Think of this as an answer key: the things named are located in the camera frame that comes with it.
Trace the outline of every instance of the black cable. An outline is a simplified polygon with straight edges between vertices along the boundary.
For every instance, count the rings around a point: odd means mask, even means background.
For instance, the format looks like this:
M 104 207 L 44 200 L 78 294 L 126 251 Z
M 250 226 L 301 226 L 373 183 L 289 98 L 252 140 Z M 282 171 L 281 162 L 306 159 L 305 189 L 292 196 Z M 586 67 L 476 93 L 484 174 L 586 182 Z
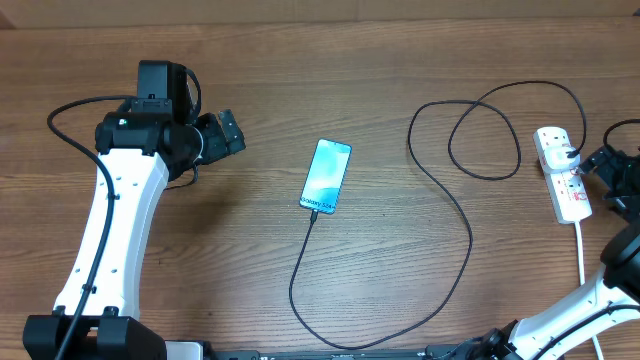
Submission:
M 458 126 L 460 126 L 460 123 L 462 123 L 462 120 L 464 120 L 464 118 L 467 117 L 467 115 L 469 115 L 469 113 L 471 111 L 473 111 L 473 109 L 475 109 L 480 104 L 480 102 L 484 98 L 486 98 L 487 96 L 493 94 L 494 92 L 496 92 L 496 91 L 498 91 L 500 89 L 504 89 L 504 88 L 508 88 L 508 87 L 512 87 L 512 86 L 516 86 L 516 85 L 525 85 L 525 84 L 547 84 L 547 85 L 553 85 L 553 86 L 559 87 L 560 89 L 564 90 L 567 94 L 569 94 L 573 98 L 573 101 L 578 106 L 578 110 L 580 110 L 580 116 L 582 117 L 583 131 L 582 131 L 582 141 L 580 142 L 580 146 L 578 146 L 575 151 L 572 151 L 568 155 L 568 157 L 569 158 L 574 158 L 580 153 L 580 150 L 582 150 L 582 148 L 584 147 L 584 143 L 587 141 L 587 115 L 585 114 L 584 108 L 582 107 L 582 104 L 580 103 L 580 100 L 578 100 L 578 97 L 576 96 L 576 94 L 574 94 L 573 91 L 571 91 L 566 86 L 558 84 L 558 83 L 553 82 L 553 81 L 547 81 L 547 80 L 517 81 L 517 82 L 513 82 L 513 83 L 509 83 L 509 84 L 500 85 L 500 86 L 498 86 L 496 88 L 493 88 L 493 89 L 487 91 L 487 93 L 485 93 L 484 95 L 480 96 L 480 98 L 478 100 L 476 100 L 475 103 L 473 105 L 471 105 L 467 109 L 467 111 L 464 112 L 464 114 L 462 114 L 462 116 L 460 117 L 460 120 L 458 120 L 458 122 L 456 123 L 456 126 L 453 127 L 453 131 L 451 132 L 451 136 L 449 136 L 449 144 L 447 145 L 447 149 L 449 151 L 449 157 L 451 158 L 451 161 L 453 161 L 453 163 L 458 167 L 458 169 L 462 170 L 463 172 L 465 172 L 466 174 L 468 174 L 468 175 L 470 175 L 472 177 L 475 177 L 475 178 L 478 178 L 478 179 L 483 179 L 483 177 L 481 177 L 480 175 L 474 174 L 471 171 L 468 171 L 467 169 L 465 169 L 462 165 L 460 165 L 455 160 L 455 157 L 453 156 L 453 153 L 451 152 L 451 142 L 453 141 L 453 136 L 455 135 L 456 131 L 458 130 Z M 484 180 L 502 180 L 502 179 L 487 178 L 487 179 L 484 179 Z
M 196 120 L 198 120 L 198 114 L 200 114 L 200 110 L 202 109 L 202 91 L 200 91 L 200 83 L 198 82 L 196 73 L 194 73 L 191 69 L 185 69 L 185 72 L 187 73 L 187 75 L 189 75 L 191 80 L 193 80 L 193 84 L 196 86 L 196 90 L 198 90 L 198 100 L 191 110 L 191 113 L 189 114 L 191 117 L 191 123 L 195 124 Z
M 102 236 L 100 237 L 100 242 L 98 243 L 98 249 L 96 250 L 96 256 L 93 258 L 93 263 L 91 264 L 91 270 L 89 271 L 89 276 L 87 277 L 87 282 L 82 286 L 82 295 L 80 297 L 80 301 L 78 302 L 78 306 L 76 307 L 76 312 L 73 315 L 73 319 L 71 320 L 71 324 L 67 329 L 64 338 L 62 339 L 62 343 L 60 344 L 60 349 L 58 350 L 58 354 L 56 355 L 56 360 L 62 360 L 64 358 L 64 353 L 67 350 L 73 335 L 75 333 L 75 329 L 78 326 L 78 321 L 80 320 L 80 316 L 84 311 L 84 307 L 87 304 L 87 300 L 89 299 L 89 295 L 93 291 L 93 282 L 95 281 L 96 274 L 98 272 L 98 267 L 100 266 L 100 260 L 102 259 L 102 254 L 104 253 L 105 246 L 107 245 L 107 238 L 109 237 L 109 229 L 111 228 L 111 221 L 113 220 L 113 208 L 115 205 L 116 195 L 115 189 L 113 186 L 113 180 L 111 179 L 111 175 L 109 175 L 109 171 L 107 167 L 100 161 L 100 158 L 96 156 L 93 152 L 91 152 L 86 147 L 82 146 L 80 143 L 71 139 L 70 137 L 63 134 L 60 130 L 58 130 L 55 125 L 53 125 L 53 118 L 60 114 L 61 112 L 71 109 L 72 107 L 76 107 L 79 105 L 89 104 L 98 101 L 105 100 L 128 100 L 133 98 L 133 96 L 129 95 L 114 95 L 114 96 L 98 96 L 93 98 L 88 98 L 84 100 L 74 101 L 70 104 L 61 106 L 55 109 L 49 116 L 47 117 L 47 125 L 49 129 L 56 134 L 60 139 L 73 146 L 74 148 L 80 150 L 83 154 L 89 157 L 97 166 L 98 169 L 102 172 L 104 176 L 105 182 L 107 183 L 107 215 L 104 220 L 104 228 L 102 229 Z
M 638 160 L 638 158 L 634 157 L 634 156 L 618 154 L 618 152 L 615 151 L 613 149 L 613 147 L 611 147 L 611 145 L 609 145 L 609 141 L 608 141 L 609 140 L 609 133 L 611 131 L 613 131 L 613 129 L 619 128 L 620 126 L 627 125 L 627 124 L 640 124 L 640 119 L 622 120 L 622 121 L 619 121 L 619 122 L 609 126 L 607 131 L 604 132 L 604 136 L 602 137 L 602 143 L 609 150 L 609 152 L 611 152 L 611 154 L 613 154 L 613 156 L 615 156 L 617 158 L 624 159 L 624 160 Z
M 571 328 L 569 328 L 569 330 L 567 330 L 564 333 L 562 333 L 562 335 L 560 335 L 557 338 L 554 338 L 553 340 L 551 340 L 547 345 L 545 345 L 545 347 L 543 347 L 540 350 L 540 352 L 538 352 L 536 354 L 536 356 L 533 357 L 532 360 L 540 359 L 547 351 L 549 351 L 554 346 L 556 346 L 556 344 L 558 344 L 560 341 L 564 340 L 567 336 L 573 334 L 574 332 L 580 330 L 581 328 L 589 325 L 591 322 L 599 319 L 600 317 L 602 317 L 602 316 L 604 316 L 606 314 L 611 315 L 613 312 L 619 311 L 619 310 L 636 310 L 636 311 L 640 311 L 640 306 L 637 306 L 637 305 L 614 305 L 614 306 L 610 306 L 608 308 L 602 309 L 602 310 L 598 311 L 597 313 L 589 316 L 588 318 L 582 320 L 581 322 L 577 323 L 576 325 L 572 326 Z
M 440 189 L 442 189 L 442 191 L 444 191 L 445 194 L 447 194 L 447 196 L 449 197 L 451 202 L 455 205 L 456 209 L 460 213 L 460 216 L 462 217 L 464 225 L 467 228 L 467 232 L 469 234 L 469 246 L 467 248 L 467 254 L 466 254 L 465 258 L 464 258 L 464 261 L 462 262 L 462 266 L 460 267 L 460 271 L 458 272 L 456 280 L 453 282 L 453 285 L 451 286 L 451 289 L 449 290 L 449 293 L 444 298 L 444 300 L 442 301 L 440 306 L 438 306 L 426 318 L 418 321 L 414 325 L 411 325 L 411 326 L 409 326 L 409 327 L 407 327 L 407 328 L 405 328 L 403 330 L 400 330 L 400 331 L 398 331 L 398 332 L 396 332 L 394 334 L 385 336 L 385 337 L 383 337 L 383 338 L 381 338 L 379 340 L 375 340 L 373 342 L 370 342 L 370 343 L 364 344 L 364 345 L 343 346 L 343 345 L 339 345 L 339 344 L 333 343 L 333 342 L 325 339 L 324 337 L 320 336 L 313 329 L 311 329 L 311 327 L 309 327 L 309 325 L 307 325 L 307 323 L 302 319 L 300 314 L 298 314 L 298 311 L 296 310 L 296 307 L 295 307 L 295 304 L 294 304 L 294 301 L 293 301 L 293 283 L 295 281 L 295 277 L 296 277 L 296 274 L 298 272 L 298 267 L 300 266 L 300 261 L 302 260 L 302 256 L 304 255 L 304 250 L 307 247 L 307 242 L 309 240 L 309 235 L 311 234 L 311 229 L 313 228 L 313 223 L 315 222 L 315 219 L 313 218 L 314 215 L 312 215 L 312 222 L 309 225 L 309 230 L 307 231 L 307 236 L 305 237 L 304 243 L 302 245 L 302 250 L 300 251 L 300 255 L 298 256 L 298 262 L 296 263 L 296 266 L 294 268 L 293 274 L 291 275 L 291 282 L 289 283 L 289 304 L 291 305 L 291 309 L 293 310 L 293 313 L 295 314 L 296 318 L 298 318 L 298 321 L 300 321 L 300 324 L 302 324 L 302 326 L 305 329 L 307 329 L 307 331 L 309 331 L 318 340 L 322 341 L 323 343 L 325 343 L 325 344 L 327 344 L 329 346 L 335 347 L 337 349 L 342 349 L 342 350 L 361 350 L 361 349 L 365 349 L 365 348 L 368 348 L 368 347 L 371 347 L 371 346 L 374 346 L 374 345 L 378 345 L 380 343 L 383 343 L 383 342 L 385 342 L 387 340 L 396 338 L 398 336 L 404 335 L 404 334 L 408 333 L 409 331 L 414 330 L 414 329 L 422 326 L 427 321 L 431 320 L 434 316 L 436 316 L 445 307 L 445 305 L 449 302 L 449 299 L 453 295 L 453 292 L 455 291 L 456 287 L 458 286 L 458 283 L 460 282 L 460 278 L 462 277 L 462 274 L 464 273 L 464 270 L 465 270 L 465 268 L 467 266 L 467 263 L 469 261 L 469 257 L 471 256 L 471 249 L 473 248 L 473 232 L 471 231 L 471 225 L 469 224 L 469 220 L 467 219 L 467 216 L 465 215 L 464 211 L 462 210 L 462 207 L 460 206 L 458 201 L 455 199 L 455 197 L 453 197 L 453 195 L 451 195 L 449 190 L 447 190 L 447 188 L 444 185 L 442 185 L 435 177 L 433 177 L 433 175 L 431 175 L 424 168 L 424 166 L 422 166 L 420 161 L 418 161 L 418 159 L 416 158 L 416 156 L 415 156 L 415 154 L 413 152 L 413 147 L 411 145 L 411 133 L 412 133 L 412 130 L 413 130 L 413 125 L 414 125 L 414 123 L 416 121 L 416 118 L 420 114 L 420 112 L 422 110 L 424 110 L 425 108 L 429 107 L 429 106 L 443 105 L 443 104 L 470 104 L 471 106 L 464 112 L 464 114 L 462 114 L 462 116 L 460 117 L 460 119 L 458 120 L 458 122 L 456 123 L 456 125 L 453 128 L 453 131 L 451 132 L 451 136 L 449 136 L 449 143 L 448 143 L 447 148 L 448 148 L 449 157 L 451 158 L 451 161 L 458 167 L 458 169 L 460 169 L 464 173 L 470 175 L 471 177 L 474 177 L 474 178 L 477 178 L 477 179 L 493 180 L 493 181 L 508 179 L 508 178 L 512 177 L 513 175 L 515 175 L 518 172 L 518 169 L 520 168 L 520 165 L 522 163 L 522 154 L 521 154 L 521 151 L 520 151 L 520 143 L 518 141 L 518 137 L 516 135 L 516 132 L 513 129 L 513 126 L 511 125 L 511 122 L 509 121 L 509 118 L 502 111 L 500 111 L 498 108 L 496 108 L 494 106 L 491 106 L 489 104 L 483 103 L 482 99 L 486 98 L 490 94 L 492 94 L 492 93 L 494 93 L 494 92 L 496 92 L 496 91 L 498 91 L 500 89 L 504 89 L 504 88 L 511 87 L 511 86 L 516 86 L 516 85 L 524 85 L 524 84 L 548 84 L 548 85 L 553 85 L 553 86 L 561 88 L 562 90 L 567 92 L 573 98 L 573 100 L 575 101 L 576 105 L 578 106 L 578 109 L 580 110 L 580 115 L 582 117 L 582 124 L 583 124 L 583 130 L 584 131 L 583 131 L 583 134 L 582 134 L 582 142 L 581 142 L 580 146 L 578 148 L 576 148 L 575 151 L 571 152 L 571 154 L 569 154 L 569 157 L 575 157 L 580 152 L 580 150 L 582 149 L 582 147 L 584 146 L 584 143 L 586 141 L 586 134 L 587 134 L 587 117 L 586 117 L 586 114 L 584 112 L 582 104 L 580 103 L 580 100 L 578 100 L 577 96 L 571 90 L 569 90 L 564 85 L 561 85 L 561 84 L 558 84 L 558 83 L 555 83 L 555 82 L 552 82 L 552 81 L 546 81 L 546 80 L 519 81 L 519 82 L 514 82 L 514 83 L 509 83 L 509 84 L 498 86 L 498 87 L 488 91 L 487 93 L 485 93 L 484 95 L 482 95 L 479 99 L 477 99 L 475 101 L 473 101 L 473 100 L 445 100 L 445 101 L 430 102 L 428 104 L 422 105 L 420 108 L 418 108 L 416 113 L 413 115 L 413 118 L 411 119 L 411 123 L 409 124 L 409 132 L 407 134 L 407 146 L 409 148 L 409 153 L 411 155 L 411 158 L 413 159 L 415 164 L 418 166 L 418 168 L 420 168 L 420 170 L 422 170 L 422 172 L 425 173 L 425 175 L 427 175 L 436 185 L 438 185 L 438 187 L 440 187 Z M 458 163 L 458 161 L 455 159 L 455 156 L 453 155 L 453 151 L 451 149 L 451 144 L 453 142 L 453 137 L 454 137 L 458 127 L 460 126 L 460 124 L 462 123 L 464 118 L 471 111 L 473 111 L 473 109 L 475 109 L 478 106 L 486 107 L 486 108 L 491 109 L 491 110 L 495 111 L 496 113 L 498 113 L 502 117 L 502 119 L 505 121 L 507 126 L 509 127 L 509 131 L 511 131 L 511 135 L 513 136 L 513 141 L 515 142 L 515 145 L 516 145 L 516 152 L 517 152 L 517 155 L 518 155 L 518 160 L 517 160 L 516 167 L 514 168 L 514 170 L 511 173 L 507 174 L 507 175 L 503 175 L 503 176 L 483 176 L 483 175 L 475 174 L 475 173 L 467 170 L 460 163 Z
M 193 178 L 191 179 L 191 181 L 189 181 L 188 183 L 183 184 L 183 185 L 176 185 L 176 186 L 168 187 L 168 188 L 164 189 L 164 191 L 179 189 L 181 187 L 187 187 L 187 186 L 190 186 L 190 185 L 193 185 L 193 184 L 197 183 L 198 182 L 198 165 L 193 165 L 193 167 L 191 169 L 193 170 Z

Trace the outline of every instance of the wood grain surface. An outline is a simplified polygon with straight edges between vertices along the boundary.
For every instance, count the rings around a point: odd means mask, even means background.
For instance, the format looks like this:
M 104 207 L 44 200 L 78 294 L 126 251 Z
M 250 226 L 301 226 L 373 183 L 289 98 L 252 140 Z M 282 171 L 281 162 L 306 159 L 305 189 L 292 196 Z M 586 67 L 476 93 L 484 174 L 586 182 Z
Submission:
M 293 316 L 287 286 L 308 225 L 297 200 L 318 138 L 353 146 L 338 210 L 320 216 L 296 280 L 298 309 L 332 341 L 356 345 L 423 318 L 442 301 L 468 244 L 458 213 L 411 161 L 415 110 L 475 99 L 503 83 L 560 82 L 582 100 L 585 151 L 616 121 L 640 115 L 640 20 L 538 19 L 326 25 L 229 25 L 0 32 L 0 358 L 24 359 L 29 314 L 46 314 L 77 254 L 95 167 L 52 135 L 54 108 L 79 98 L 133 94 L 137 63 L 194 69 L 203 110 L 233 109 L 247 150 L 201 169 L 197 185 L 165 194 L 142 270 L 142 322 L 166 339 L 206 339 L 219 350 L 328 350 Z M 532 316 L 578 284 L 573 227 L 555 221 L 533 132 L 582 135 L 561 90 L 532 85 L 487 99 L 520 137 L 523 159 L 505 181 L 455 168 L 446 144 L 464 106 L 425 111 L 414 148 L 458 198 L 473 227 L 471 260 L 449 304 L 426 325 L 377 348 L 455 343 Z M 116 104 L 57 119 L 93 146 Z M 610 141 L 635 152 L 640 129 Z M 480 174 L 515 166 L 504 122 L 487 110 L 465 121 L 454 153 Z M 588 272 L 624 221 L 586 186 Z M 608 359 L 637 359 L 640 326 L 601 335 Z M 570 359 L 594 359 L 591 344 Z

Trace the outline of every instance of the white power strip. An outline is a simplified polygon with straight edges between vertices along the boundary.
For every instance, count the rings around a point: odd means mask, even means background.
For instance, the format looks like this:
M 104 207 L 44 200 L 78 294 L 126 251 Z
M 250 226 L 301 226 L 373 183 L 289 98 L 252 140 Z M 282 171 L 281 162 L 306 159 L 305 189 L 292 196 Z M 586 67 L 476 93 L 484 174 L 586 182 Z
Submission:
M 533 134 L 533 142 L 536 144 L 540 165 L 544 169 L 562 169 L 565 164 L 571 163 L 571 159 L 556 158 L 553 164 L 547 164 L 545 158 L 546 153 L 550 156 L 560 157 L 565 154 L 562 148 L 573 150 L 569 143 L 569 134 L 567 131 L 559 127 L 543 127 Z M 573 163 L 580 164 L 580 155 L 577 155 Z M 582 230 L 580 229 L 580 220 L 591 216 L 591 204 L 587 198 L 587 192 L 582 184 L 580 174 L 575 169 L 567 169 L 561 172 L 548 173 L 544 171 L 544 178 L 547 181 L 549 195 L 553 210 L 556 213 L 556 219 L 560 224 L 575 224 L 576 240 L 578 245 L 578 272 L 580 275 L 580 285 L 584 284 L 584 254 L 582 251 Z M 598 356 L 598 360 L 604 360 L 600 342 L 596 336 L 591 338 Z
M 546 163 L 545 149 L 557 146 L 571 147 L 569 134 L 559 127 L 549 126 L 538 129 L 533 134 L 533 141 L 541 164 Z M 545 172 L 544 177 L 560 224 L 572 224 L 591 216 L 591 204 L 589 204 L 587 192 L 580 175 L 574 169 L 555 174 Z

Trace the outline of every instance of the smartphone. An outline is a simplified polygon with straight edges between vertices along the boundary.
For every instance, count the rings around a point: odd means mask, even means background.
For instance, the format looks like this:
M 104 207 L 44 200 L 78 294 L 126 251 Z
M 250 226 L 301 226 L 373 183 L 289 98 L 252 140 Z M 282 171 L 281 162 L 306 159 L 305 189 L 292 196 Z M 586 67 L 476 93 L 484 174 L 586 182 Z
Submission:
M 336 212 L 350 157 L 350 145 L 320 139 L 302 189 L 300 206 L 325 214 Z

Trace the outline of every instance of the electrical socket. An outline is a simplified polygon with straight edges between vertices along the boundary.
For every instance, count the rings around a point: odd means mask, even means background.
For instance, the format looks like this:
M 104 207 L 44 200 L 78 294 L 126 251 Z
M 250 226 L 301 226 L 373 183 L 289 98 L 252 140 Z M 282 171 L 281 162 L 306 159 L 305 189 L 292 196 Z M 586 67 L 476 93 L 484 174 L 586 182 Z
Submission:
M 559 127 L 548 126 L 540 128 L 533 134 L 533 140 L 543 168 L 546 162 L 545 150 L 557 146 L 572 148 L 569 142 L 569 134 Z M 571 224 L 591 215 L 589 198 L 584 189 L 584 184 L 582 184 L 580 174 L 575 168 L 556 173 L 545 171 L 544 177 L 549 188 L 556 219 L 559 223 Z

